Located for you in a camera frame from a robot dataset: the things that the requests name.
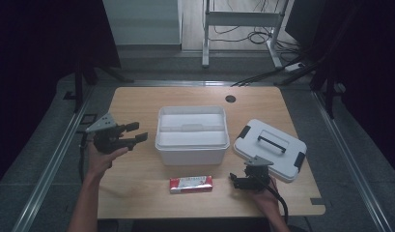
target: metal rail on floor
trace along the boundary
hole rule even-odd
[[[338,146],[342,157],[344,158],[344,162],[348,167],[348,170],[351,173],[353,181],[359,190],[360,195],[362,196],[363,201],[369,211],[369,214],[372,217],[372,220],[376,224],[378,231],[393,231],[390,227],[389,222],[386,219],[386,216],[383,213],[383,209],[381,207],[380,202],[378,201],[375,194],[372,192],[372,189],[367,182],[365,176],[357,165],[356,160],[353,158],[352,151],[348,147],[342,133],[339,131],[336,126],[335,120],[331,119],[324,107],[324,100],[321,96],[321,93],[312,92],[319,109],[321,110],[321,114],[323,115],[324,121],[329,129],[329,132],[332,134],[333,139]]]
[[[13,232],[25,232],[29,231],[34,222],[35,216],[38,213],[38,210],[43,203],[43,200],[50,188],[53,178],[55,177],[56,172],[62,162],[62,159],[65,156],[65,152],[68,150],[73,135],[76,132],[77,127],[79,126],[79,122],[82,119],[82,116],[87,108],[88,102],[92,93],[94,91],[93,86],[88,86],[88,89],[85,91],[84,102],[80,107],[80,110],[75,112],[71,118],[71,121],[62,136],[62,139],[55,149],[46,169],[43,171],[40,179],[35,185],[34,190],[31,193],[31,196],[28,199],[28,202],[25,204],[24,209],[22,210],[18,220],[16,221]]]

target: wooden table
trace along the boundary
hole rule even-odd
[[[233,95],[236,101],[226,102]],[[230,147],[219,165],[165,166],[155,148],[158,111],[162,106],[221,105],[227,115]],[[244,159],[234,151],[234,142],[251,119],[258,119],[292,136],[296,130],[282,95],[276,87],[122,87],[110,105],[118,124],[140,122],[149,139],[113,162],[99,190],[99,218],[252,218],[261,217],[243,190],[234,189],[230,172],[244,177]],[[213,176],[212,192],[170,194],[169,178]],[[324,205],[305,159],[297,179],[278,182],[290,216],[321,215]]]

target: person's left hand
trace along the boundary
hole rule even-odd
[[[113,160],[127,153],[128,147],[118,149],[111,154],[103,154],[98,151],[93,142],[88,142],[89,168],[88,174],[101,179],[108,168],[112,166]]]

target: metal frame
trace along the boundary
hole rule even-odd
[[[203,41],[203,67],[209,66],[210,43],[209,28],[210,26],[258,26],[273,27],[272,37],[267,41],[268,51],[276,69],[282,69],[281,61],[275,51],[275,43],[284,20],[285,11],[287,10],[288,1],[284,1],[283,8],[279,13],[235,13],[235,12],[211,12],[210,0],[206,0],[206,13],[204,23],[204,41]]]

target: gray floor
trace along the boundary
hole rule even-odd
[[[122,83],[98,70],[100,81],[88,100],[85,113],[106,113],[114,90],[120,86],[226,85],[272,70],[266,53],[212,54],[211,66],[201,68],[201,53],[175,50],[121,50],[123,69],[119,71],[134,84]],[[289,75],[280,73],[253,85],[272,85]],[[361,190],[346,165],[319,108],[309,90],[312,74],[281,87],[297,134],[308,147],[307,158],[326,205],[326,213],[314,217],[290,217],[290,224],[307,231],[380,231]],[[29,143],[0,182],[0,231],[11,231],[31,197],[46,165],[73,116],[73,101],[63,100],[73,91],[73,76],[58,84],[57,95]],[[378,199],[390,226],[395,231],[395,172],[370,137],[349,114],[339,97],[334,102],[334,123],[340,129],[353,157]],[[65,156],[50,183],[29,231],[65,231],[79,192],[77,170],[81,134],[72,137]],[[120,220],[119,231],[130,231],[132,220]]]

